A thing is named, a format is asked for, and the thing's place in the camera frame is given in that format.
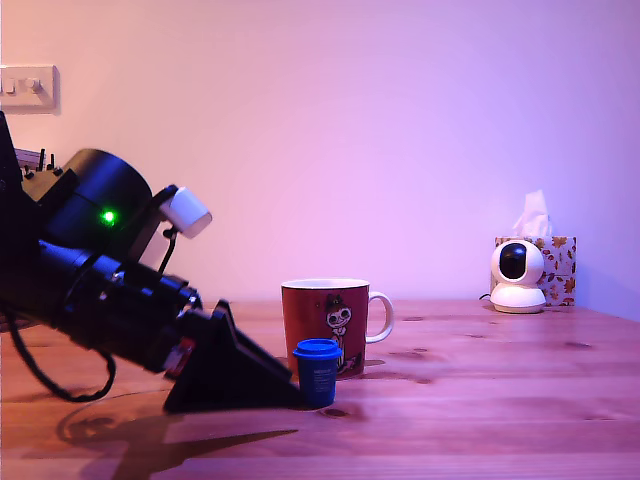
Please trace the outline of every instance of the white tissue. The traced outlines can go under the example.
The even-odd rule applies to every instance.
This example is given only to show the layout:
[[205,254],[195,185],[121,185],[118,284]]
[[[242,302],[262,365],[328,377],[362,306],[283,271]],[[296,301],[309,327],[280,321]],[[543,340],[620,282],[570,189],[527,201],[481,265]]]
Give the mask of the white tissue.
[[513,226],[517,237],[550,237],[551,220],[547,212],[542,190],[527,193],[524,199],[524,212]]

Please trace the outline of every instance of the wooden table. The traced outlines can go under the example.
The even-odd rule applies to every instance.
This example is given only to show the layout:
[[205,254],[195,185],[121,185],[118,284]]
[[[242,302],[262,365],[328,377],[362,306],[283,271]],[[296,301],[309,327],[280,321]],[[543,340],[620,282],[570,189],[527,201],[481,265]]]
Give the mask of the wooden table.
[[[640,323],[576,308],[508,315],[482,301],[396,308],[362,378],[339,382],[317,411],[166,416],[172,384],[121,360],[105,399],[69,404],[3,334],[2,479],[640,479]],[[372,310],[373,329],[382,308]],[[279,303],[233,311],[285,356]],[[43,326],[23,335],[61,384],[104,382],[96,354]]]

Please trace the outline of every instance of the green led light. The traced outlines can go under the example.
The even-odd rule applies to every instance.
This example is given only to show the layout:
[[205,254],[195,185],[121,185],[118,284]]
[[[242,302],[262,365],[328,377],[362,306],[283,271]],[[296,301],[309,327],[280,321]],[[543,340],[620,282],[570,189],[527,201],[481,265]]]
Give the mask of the green led light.
[[116,224],[117,218],[118,215],[112,210],[106,210],[100,215],[100,220],[108,227],[113,227]]

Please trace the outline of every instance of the camera lens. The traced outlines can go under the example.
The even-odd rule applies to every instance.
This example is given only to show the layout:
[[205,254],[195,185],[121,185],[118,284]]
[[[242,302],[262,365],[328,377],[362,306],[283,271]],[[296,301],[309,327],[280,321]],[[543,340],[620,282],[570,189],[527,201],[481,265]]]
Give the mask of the camera lens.
[[500,252],[500,272],[510,279],[521,278],[527,270],[527,247],[521,243],[510,243]]

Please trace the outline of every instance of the red mug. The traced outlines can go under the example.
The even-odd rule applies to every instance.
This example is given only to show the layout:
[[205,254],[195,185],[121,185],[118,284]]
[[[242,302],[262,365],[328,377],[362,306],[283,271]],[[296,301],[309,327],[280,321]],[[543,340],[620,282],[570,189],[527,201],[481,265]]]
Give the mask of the red mug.
[[[369,302],[378,298],[386,311],[380,333],[367,336]],[[293,280],[282,284],[282,312],[289,368],[298,374],[293,355],[296,346],[309,338],[330,338],[338,342],[338,379],[364,370],[367,343],[384,340],[393,329],[393,305],[380,292],[369,292],[369,282],[347,278]]]

